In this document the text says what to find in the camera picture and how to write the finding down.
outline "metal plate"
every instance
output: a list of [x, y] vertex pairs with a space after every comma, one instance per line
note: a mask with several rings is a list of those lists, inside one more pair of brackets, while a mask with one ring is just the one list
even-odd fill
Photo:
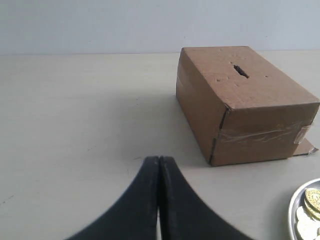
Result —
[[311, 180], [301, 185], [292, 195], [288, 212], [288, 228], [291, 240], [300, 240], [296, 234], [296, 211], [298, 207], [304, 205], [305, 191], [307, 188], [320, 189], [320, 178]]

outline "white table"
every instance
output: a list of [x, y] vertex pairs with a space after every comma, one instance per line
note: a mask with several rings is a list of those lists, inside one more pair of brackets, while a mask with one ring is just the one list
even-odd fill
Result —
[[[320, 96], [320, 51], [260, 52]], [[175, 98], [179, 54], [0, 57], [0, 239], [63, 240], [108, 209], [148, 155], [256, 240], [288, 238], [291, 195], [320, 153], [209, 167]], [[308, 139], [320, 147], [319, 116]]]

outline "cardboard box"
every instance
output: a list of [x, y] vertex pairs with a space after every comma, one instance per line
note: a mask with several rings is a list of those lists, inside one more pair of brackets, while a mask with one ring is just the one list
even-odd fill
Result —
[[319, 99], [247, 46], [186, 47], [176, 97], [213, 166], [305, 155]]

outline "black plastic claw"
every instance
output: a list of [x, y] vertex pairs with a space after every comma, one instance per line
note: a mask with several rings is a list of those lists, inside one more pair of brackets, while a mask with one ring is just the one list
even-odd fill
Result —
[[157, 239], [159, 158], [147, 157], [119, 200], [95, 222], [68, 240]]
[[163, 240], [251, 240], [193, 191], [172, 157], [160, 158], [158, 206]]

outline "white wall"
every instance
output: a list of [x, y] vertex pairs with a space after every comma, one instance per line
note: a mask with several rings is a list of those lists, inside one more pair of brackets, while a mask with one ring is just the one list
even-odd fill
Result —
[[320, 0], [0, 0], [0, 54], [320, 49]]

